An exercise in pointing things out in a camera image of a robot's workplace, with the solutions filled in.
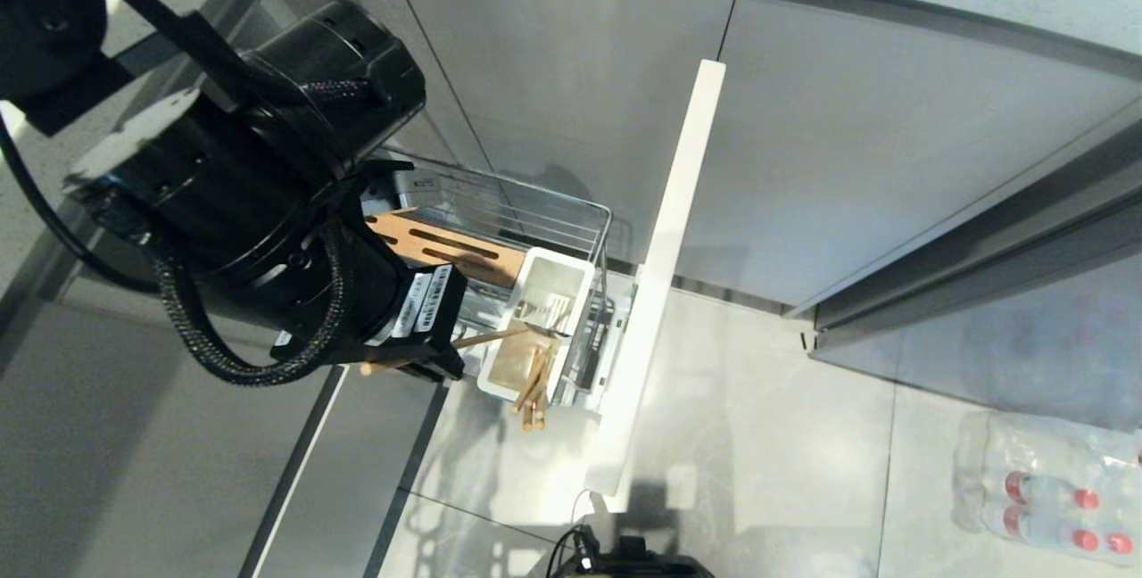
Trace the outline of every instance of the black device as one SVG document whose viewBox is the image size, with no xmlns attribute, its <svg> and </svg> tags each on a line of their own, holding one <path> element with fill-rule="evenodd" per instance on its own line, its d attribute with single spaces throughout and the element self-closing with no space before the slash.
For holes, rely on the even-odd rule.
<svg viewBox="0 0 1142 578">
<path fill-rule="evenodd" d="M 335 1 L 238 54 L 199 14 L 123 1 L 156 33 L 108 58 L 99 50 L 104 0 L 0 0 L 0 98 L 54 135 L 182 51 L 226 106 L 196 89 L 160 99 L 66 179 L 69 196 L 95 222 L 148 256 L 153 284 L 118 273 L 71 235 L 0 126 L 17 183 L 65 246 L 112 281 L 158 291 L 191 353 L 226 382 L 283 384 L 321 364 L 391 360 L 425 378 L 459 378 L 463 362 L 449 342 L 465 278 L 433 270 L 440 295 L 417 306 L 420 330 L 385 339 L 418 273 L 361 211 L 365 191 L 411 168 L 369 158 L 425 104 L 424 74 L 402 42 L 359 6 Z M 254 366 L 226 347 L 200 286 L 232 313 L 290 336 L 272 353 L 275 363 Z"/>
<path fill-rule="evenodd" d="M 574 549 L 563 561 L 564 541 Z M 605 576 L 609 578 L 714 578 L 697 560 L 690 556 L 665 556 L 646 549 L 646 541 L 638 536 L 620 536 L 611 553 L 600 551 L 598 539 L 589 525 L 579 524 L 564 533 L 552 549 L 547 562 L 547 578 L 566 576 Z"/>
</svg>

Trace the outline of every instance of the red bottle cap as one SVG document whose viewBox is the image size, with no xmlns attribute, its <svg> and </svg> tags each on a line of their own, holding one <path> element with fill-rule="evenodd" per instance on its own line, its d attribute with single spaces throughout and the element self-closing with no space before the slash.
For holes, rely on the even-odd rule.
<svg viewBox="0 0 1142 578">
<path fill-rule="evenodd" d="M 1126 533 L 1110 533 L 1107 536 L 1107 546 L 1116 554 L 1126 555 L 1134 551 L 1134 540 Z"/>
<path fill-rule="evenodd" d="M 1071 535 L 1071 540 L 1075 543 L 1076 547 L 1087 552 L 1093 552 L 1099 548 L 1099 537 L 1094 535 L 1094 531 L 1079 529 Z"/>
<path fill-rule="evenodd" d="M 1027 477 L 1027 474 L 1022 471 L 1013 471 L 1004 480 L 1004 489 L 1007 491 L 1007 497 L 1011 497 L 1012 501 L 1015 501 L 1016 505 L 1027 504 L 1027 496 L 1023 495 L 1024 477 Z"/>
<path fill-rule="evenodd" d="M 1023 508 L 1018 506 L 1010 506 L 1003 512 L 1003 527 L 1008 533 L 1016 538 L 1022 538 L 1023 532 L 1020 530 L 1019 517 L 1023 515 Z"/>
<path fill-rule="evenodd" d="M 1075 491 L 1075 504 L 1085 509 L 1096 509 L 1102 504 L 1099 495 L 1088 489 Z"/>
</svg>

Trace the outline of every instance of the wooden knife block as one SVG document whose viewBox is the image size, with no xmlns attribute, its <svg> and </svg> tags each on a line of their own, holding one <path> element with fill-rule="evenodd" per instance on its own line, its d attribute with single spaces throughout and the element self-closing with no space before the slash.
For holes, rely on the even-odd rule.
<svg viewBox="0 0 1142 578">
<path fill-rule="evenodd" d="M 421 264 L 455 264 L 469 279 L 510 289 L 524 254 L 498 243 L 388 212 L 365 217 L 365 225 L 394 252 Z"/>
</svg>

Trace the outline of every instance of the metal wire rack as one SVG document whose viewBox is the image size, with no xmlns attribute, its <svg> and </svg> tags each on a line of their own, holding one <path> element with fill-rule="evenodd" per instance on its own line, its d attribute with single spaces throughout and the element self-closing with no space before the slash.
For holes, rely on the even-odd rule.
<svg viewBox="0 0 1142 578">
<path fill-rule="evenodd" d="M 546 248 L 595 265 L 586 306 L 589 310 L 571 339 L 553 403 L 572 403 L 579 391 L 589 391 L 613 313 L 605 276 L 611 209 L 517 179 L 389 152 L 395 159 L 411 161 L 419 170 L 433 172 L 440 180 L 441 202 L 405 216 L 524 252 L 533 247 Z M 510 292 L 472 280 L 460 308 L 458 336 L 497 330 L 504 314 L 509 312 Z M 467 375 L 478 374 L 485 351 L 476 347 L 465 354 Z"/>
</svg>

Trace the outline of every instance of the barcode label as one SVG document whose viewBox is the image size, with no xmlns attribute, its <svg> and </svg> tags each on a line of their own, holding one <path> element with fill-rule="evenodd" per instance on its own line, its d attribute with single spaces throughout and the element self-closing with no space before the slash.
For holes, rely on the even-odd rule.
<svg viewBox="0 0 1142 578">
<path fill-rule="evenodd" d="M 432 278 L 428 273 L 417 273 L 412 276 L 412 286 L 409 287 L 409 294 L 404 297 L 401 314 L 396 316 L 391 337 L 408 337 L 412 332 L 412 324 L 420 312 L 420 306 L 425 303 L 425 296 L 428 295 L 428 284 L 432 282 Z"/>
<path fill-rule="evenodd" d="M 428 298 L 425 299 L 424 308 L 420 310 L 420 319 L 417 319 L 417 332 L 428 332 L 432 330 L 432 324 L 436 321 L 436 311 L 440 310 L 440 300 L 444 297 L 444 287 L 448 286 L 448 278 L 451 274 L 451 264 L 436 268 L 432 274 L 432 283 L 428 284 Z"/>
</svg>

